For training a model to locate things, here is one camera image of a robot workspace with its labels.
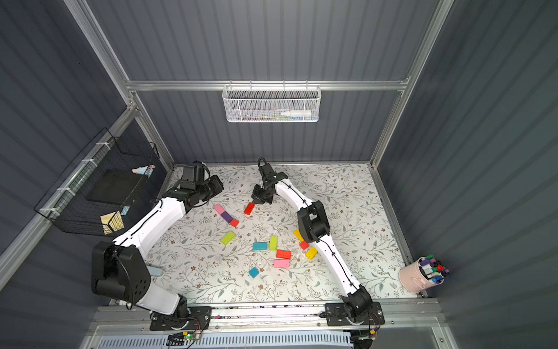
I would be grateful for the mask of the purple block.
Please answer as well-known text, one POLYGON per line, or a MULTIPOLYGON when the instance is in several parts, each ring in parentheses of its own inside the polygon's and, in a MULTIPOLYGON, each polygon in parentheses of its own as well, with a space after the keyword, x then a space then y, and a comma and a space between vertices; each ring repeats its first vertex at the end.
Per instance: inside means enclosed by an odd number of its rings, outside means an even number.
POLYGON ((227 212, 223 212, 220 215, 227 223, 231 223, 233 221, 233 217, 230 216, 227 212))

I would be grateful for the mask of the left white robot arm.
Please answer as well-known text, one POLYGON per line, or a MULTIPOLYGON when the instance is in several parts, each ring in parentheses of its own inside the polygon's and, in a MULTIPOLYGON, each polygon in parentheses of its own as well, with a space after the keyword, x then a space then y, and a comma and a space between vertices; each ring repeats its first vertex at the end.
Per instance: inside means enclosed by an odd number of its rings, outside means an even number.
POLYGON ((145 217, 113 241, 94 247, 93 293, 179 320, 189 318, 185 297, 154 284, 145 258, 173 224, 223 190, 222 181, 203 162, 185 165, 183 176, 145 217))

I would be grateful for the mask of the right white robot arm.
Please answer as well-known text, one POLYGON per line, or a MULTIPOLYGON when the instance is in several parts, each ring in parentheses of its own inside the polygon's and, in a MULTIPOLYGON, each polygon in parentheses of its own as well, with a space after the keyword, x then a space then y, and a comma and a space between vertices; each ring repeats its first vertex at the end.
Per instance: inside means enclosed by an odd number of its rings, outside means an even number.
POLYGON ((276 172, 265 158, 258 159, 257 167, 262 183, 254 186, 253 202, 271 204, 274 196, 278 195, 296 209, 299 233, 325 260, 335 276, 347 319, 353 324, 362 322, 371 315, 373 300, 338 251, 331 236, 331 226, 323 203, 305 196, 289 180, 286 173, 276 172))

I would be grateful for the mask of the long red block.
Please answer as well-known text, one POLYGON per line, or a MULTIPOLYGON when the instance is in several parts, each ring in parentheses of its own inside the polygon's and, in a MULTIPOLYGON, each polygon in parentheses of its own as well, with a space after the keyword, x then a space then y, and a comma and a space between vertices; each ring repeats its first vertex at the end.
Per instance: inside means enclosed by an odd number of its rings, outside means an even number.
POLYGON ((244 215, 251 215, 254 208, 255 208, 255 204, 254 203, 249 203, 246 206, 246 208, 244 209, 244 215))

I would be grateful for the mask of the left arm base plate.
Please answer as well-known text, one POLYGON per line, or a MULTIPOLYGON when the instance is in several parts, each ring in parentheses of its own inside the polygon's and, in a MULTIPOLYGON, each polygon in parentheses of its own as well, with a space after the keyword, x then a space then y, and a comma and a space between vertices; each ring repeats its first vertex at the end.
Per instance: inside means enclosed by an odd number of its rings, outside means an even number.
POLYGON ((157 312, 150 314, 150 330, 160 331, 194 331, 204 330, 212 318, 212 308, 209 306, 196 306, 188 308, 189 314, 184 316, 164 315, 157 312))

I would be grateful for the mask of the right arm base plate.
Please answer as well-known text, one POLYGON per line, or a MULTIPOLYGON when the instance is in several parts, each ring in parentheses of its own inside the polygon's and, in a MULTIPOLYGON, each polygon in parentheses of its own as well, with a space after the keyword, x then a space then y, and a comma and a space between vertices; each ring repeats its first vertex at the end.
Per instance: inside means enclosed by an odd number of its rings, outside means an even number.
POLYGON ((330 327, 370 326, 380 327, 385 324, 381 304, 373 301, 367 310, 351 311, 343 302, 328 302, 325 310, 319 314, 330 327))

